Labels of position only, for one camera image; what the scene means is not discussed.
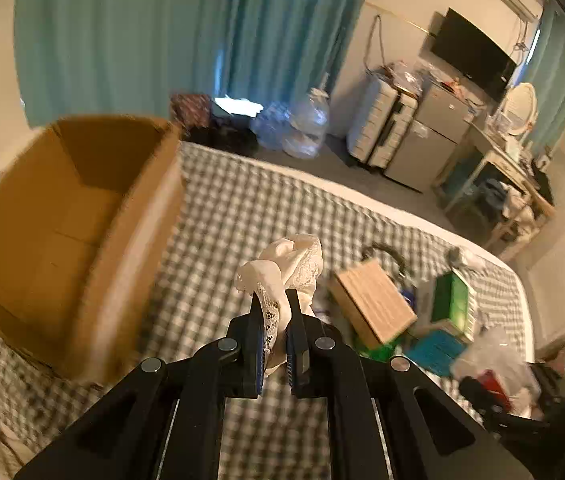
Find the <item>television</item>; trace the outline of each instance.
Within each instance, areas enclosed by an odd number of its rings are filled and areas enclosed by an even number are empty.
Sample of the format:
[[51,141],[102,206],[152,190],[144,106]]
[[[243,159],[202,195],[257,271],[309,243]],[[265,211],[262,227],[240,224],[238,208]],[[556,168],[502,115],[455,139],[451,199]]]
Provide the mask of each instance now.
[[504,50],[453,9],[447,11],[431,52],[496,101],[502,98],[516,68]]

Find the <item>green box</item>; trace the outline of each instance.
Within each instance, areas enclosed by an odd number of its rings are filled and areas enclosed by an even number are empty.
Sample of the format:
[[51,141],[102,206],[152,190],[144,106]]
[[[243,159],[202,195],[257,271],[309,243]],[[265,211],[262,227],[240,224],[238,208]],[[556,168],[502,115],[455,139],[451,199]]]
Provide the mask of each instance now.
[[418,320],[409,333],[422,338],[434,330],[444,330],[463,343],[473,342],[477,305],[475,292],[454,269],[418,288]]

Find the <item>teal box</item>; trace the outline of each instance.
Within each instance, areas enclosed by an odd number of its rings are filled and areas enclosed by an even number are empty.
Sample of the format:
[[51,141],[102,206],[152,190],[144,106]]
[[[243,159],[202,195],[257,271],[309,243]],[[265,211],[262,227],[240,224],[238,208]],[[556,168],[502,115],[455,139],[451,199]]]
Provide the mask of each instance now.
[[444,330],[434,330],[418,340],[405,355],[425,370],[441,377],[451,375],[451,364],[466,345]]

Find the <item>mattress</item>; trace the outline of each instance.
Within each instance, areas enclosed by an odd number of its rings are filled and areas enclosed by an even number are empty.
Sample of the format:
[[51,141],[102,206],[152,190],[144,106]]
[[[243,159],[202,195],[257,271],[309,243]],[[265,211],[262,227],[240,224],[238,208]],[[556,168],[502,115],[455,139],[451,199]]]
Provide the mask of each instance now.
[[[338,184],[196,144],[182,144],[182,171],[188,180],[182,218],[163,254],[139,360],[180,360],[224,336],[229,321],[251,303],[234,287],[237,268],[272,240],[294,233],[321,240],[325,269],[319,291],[326,290],[332,272],[359,261],[371,242],[395,247],[422,279],[448,270],[451,247],[471,249],[485,259],[485,270],[463,276],[488,324],[504,326],[521,356],[533,360],[520,280],[464,238]],[[387,272],[397,271],[388,254],[378,256]],[[333,319],[326,294],[317,292],[312,307],[325,322]],[[455,381],[429,376],[477,418]],[[105,392],[42,372],[0,339],[0,430],[31,454]],[[267,378],[259,399],[227,400],[219,478],[328,477],[325,400],[291,396],[284,367]]]

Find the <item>cable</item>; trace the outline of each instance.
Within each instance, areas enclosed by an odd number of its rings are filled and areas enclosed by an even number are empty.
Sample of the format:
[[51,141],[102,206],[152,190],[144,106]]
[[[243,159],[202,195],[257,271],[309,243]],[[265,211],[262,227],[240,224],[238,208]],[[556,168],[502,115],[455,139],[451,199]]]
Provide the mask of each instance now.
[[527,40],[527,32],[529,30],[529,22],[524,23],[524,30],[522,30],[522,19],[520,19],[520,16],[518,16],[518,25],[518,38],[511,49],[511,53],[509,54],[509,57],[512,58],[514,52],[520,52],[520,59],[517,62],[514,61],[516,63],[516,68],[524,62],[524,54],[529,50],[527,44],[525,43],[525,41]]
[[369,30],[369,37],[367,38],[367,48],[365,49],[364,52],[363,63],[367,73],[371,73],[371,69],[369,68],[367,62],[369,60],[369,51],[371,50],[371,40],[373,39],[373,32],[376,30],[376,23],[378,26],[378,33],[379,33],[378,40],[380,42],[380,56],[382,57],[382,65],[387,66],[387,61],[385,61],[385,46],[382,43],[382,16],[376,14],[373,17],[373,23],[371,24],[371,29]]
[[511,52],[509,53],[509,57],[513,56],[513,53],[515,52],[515,49],[518,46],[518,43],[520,43],[520,34],[522,32],[522,20],[520,19],[520,16],[516,15],[516,22],[518,23],[518,35],[516,36],[516,42],[511,47]]

